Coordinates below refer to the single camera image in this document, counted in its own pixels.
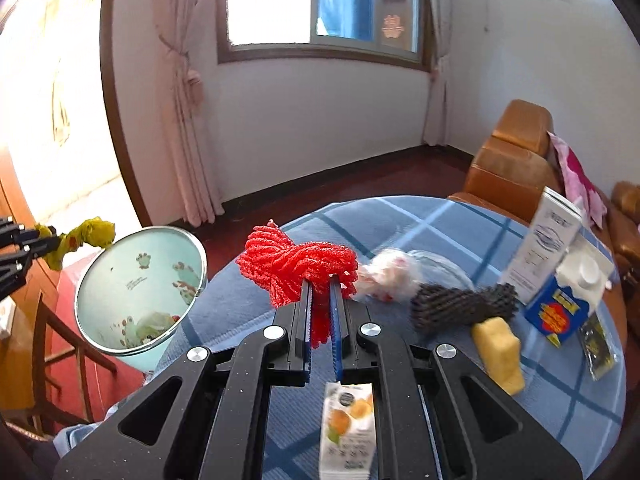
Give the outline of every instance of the window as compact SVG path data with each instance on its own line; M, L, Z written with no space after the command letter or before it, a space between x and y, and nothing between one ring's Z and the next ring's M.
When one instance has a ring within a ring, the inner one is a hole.
M427 2L218 0L218 60L337 57L426 70Z

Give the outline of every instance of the silver screw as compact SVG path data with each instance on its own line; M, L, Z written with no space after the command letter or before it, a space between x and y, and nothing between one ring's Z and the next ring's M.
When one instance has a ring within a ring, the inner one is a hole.
M198 361L203 361L204 359L206 359L208 353L209 352L207 352L206 348L203 348L202 346L196 346L187 352L187 359L189 361L197 363Z
M382 329L380 328L380 325L376 325L375 323L365 323L363 326L360 327L360 331L364 335L368 335L369 337L375 337L380 332L382 332Z
M443 359L451 359L455 357L458 351L453 345L448 343L444 343L444 345L438 345L436 348L436 354L438 354Z
M271 325L262 331L262 335L267 339L280 339L282 336L284 336L284 329L281 326Z

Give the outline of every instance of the red yarn bundle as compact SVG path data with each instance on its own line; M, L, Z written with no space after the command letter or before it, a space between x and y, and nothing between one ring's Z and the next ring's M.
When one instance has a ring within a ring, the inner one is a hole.
M236 260L240 273L269 291L271 304L283 306L300 300L305 279L313 286L311 309L311 342L313 348L329 337L329 276L337 274L342 283L342 296L356 292L356 254L348 247L328 242L296 245L273 220L254 227Z

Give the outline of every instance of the white plastic cap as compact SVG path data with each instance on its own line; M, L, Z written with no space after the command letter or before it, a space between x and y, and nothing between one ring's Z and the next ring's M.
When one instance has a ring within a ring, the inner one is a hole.
M580 259L580 268L578 269L578 283L580 286L589 288L600 281L600 267L596 260L590 256L583 256Z

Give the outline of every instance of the triangular cutout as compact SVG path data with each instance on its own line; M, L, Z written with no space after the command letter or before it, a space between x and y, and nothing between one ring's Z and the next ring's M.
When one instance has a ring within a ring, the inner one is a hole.
M485 442L492 443L518 431L518 422L473 377L460 378Z
M180 377L169 378L124 418L118 427L120 433L148 446L155 444L181 386Z

